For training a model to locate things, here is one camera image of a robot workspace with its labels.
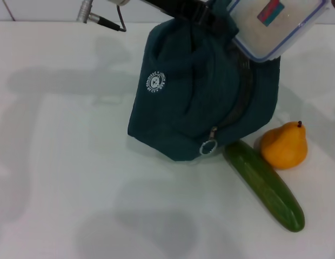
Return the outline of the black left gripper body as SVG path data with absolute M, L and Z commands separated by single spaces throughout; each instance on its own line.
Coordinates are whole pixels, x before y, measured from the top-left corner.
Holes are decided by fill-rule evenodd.
M 147 0 L 146 4 L 175 18 L 201 24 L 209 16 L 208 5 L 195 0 Z

